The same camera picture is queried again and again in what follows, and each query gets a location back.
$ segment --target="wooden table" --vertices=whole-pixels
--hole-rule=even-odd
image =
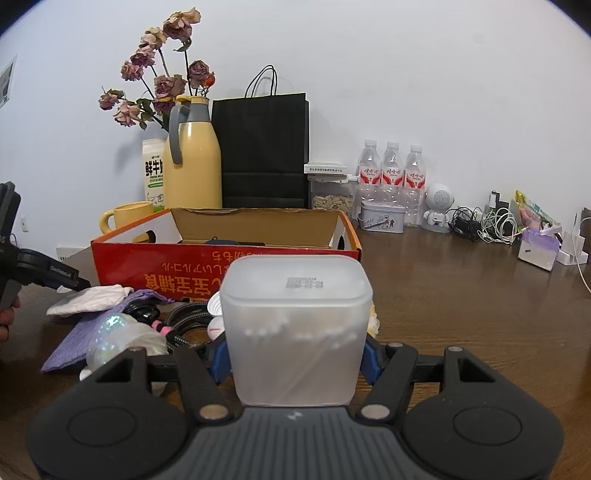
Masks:
[[[381,322],[378,339],[436,355],[451,344],[468,348],[562,422],[566,440],[552,478],[591,478],[591,294],[577,269],[557,264],[549,274],[518,260],[508,246],[421,229],[359,237]],[[89,251],[72,263],[93,278]],[[24,446],[26,426],[77,381],[73,371],[39,373],[72,328],[71,320],[45,317],[57,293],[30,286],[21,298],[11,339],[0,351],[4,480],[38,478]],[[231,383],[222,388],[230,393]],[[360,382],[353,402],[366,392]],[[416,388],[413,403],[436,392],[437,385]],[[166,397],[179,402],[174,390]]]

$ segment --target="cardboard box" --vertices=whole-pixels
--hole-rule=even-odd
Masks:
[[[205,244],[215,238],[264,246]],[[208,299],[230,263],[245,255],[361,260],[361,244],[343,212],[303,209],[167,209],[100,236],[91,246],[101,285],[151,288],[177,300]]]

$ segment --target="gray jug handle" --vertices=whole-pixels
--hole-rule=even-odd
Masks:
[[[178,138],[178,126],[180,125],[181,113],[189,115],[189,107],[186,105],[175,105],[170,111],[170,121],[168,123],[168,143],[170,145],[170,154],[173,158],[173,163],[181,165],[183,163],[183,153],[181,152],[181,144]]]

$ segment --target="red and white label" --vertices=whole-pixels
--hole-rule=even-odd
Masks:
[[[359,182],[377,185],[379,183],[379,175],[379,168],[362,167],[359,170]]]
[[[382,170],[382,181],[388,185],[400,185],[404,180],[404,172],[400,168],[388,167]]]
[[[406,181],[404,185],[412,189],[425,188],[425,175],[417,171],[408,171],[406,174]]]

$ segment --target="bouquet of dried roses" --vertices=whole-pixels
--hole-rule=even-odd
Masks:
[[[162,128],[168,131],[170,111],[174,107],[178,95],[185,93],[187,80],[189,82],[189,95],[201,95],[207,97],[210,87],[215,83],[216,78],[213,72],[203,60],[195,60],[189,64],[187,50],[191,46],[192,24],[201,21],[201,14],[193,7],[188,12],[175,12],[165,22],[162,28],[149,28],[141,38],[138,49],[126,60],[121,67],[121,78],[126,81],[141,80],[146,87],[144,93],[149,93],[151,98],[138,98],[136,101],[129,100],[123,90],[103,89],[103,95],[99,98],[99,106],[103,110],[112,110],[116,104],[117,112],[114,114],[115,121],[125,127],[132,127],[136,122],[142,129],[146,129],[147,122],[158,122]],[[187,80],[182,75],[168,73],[162,45],[169,39],[180,40],[182,46],[175,51],[184,53],[185,65],[187,66]],[[158,75],[155,55],[159,53],[162,61],[164,75]],[[147,68],[154,74],[154,91],[144,80],[144,73]]]

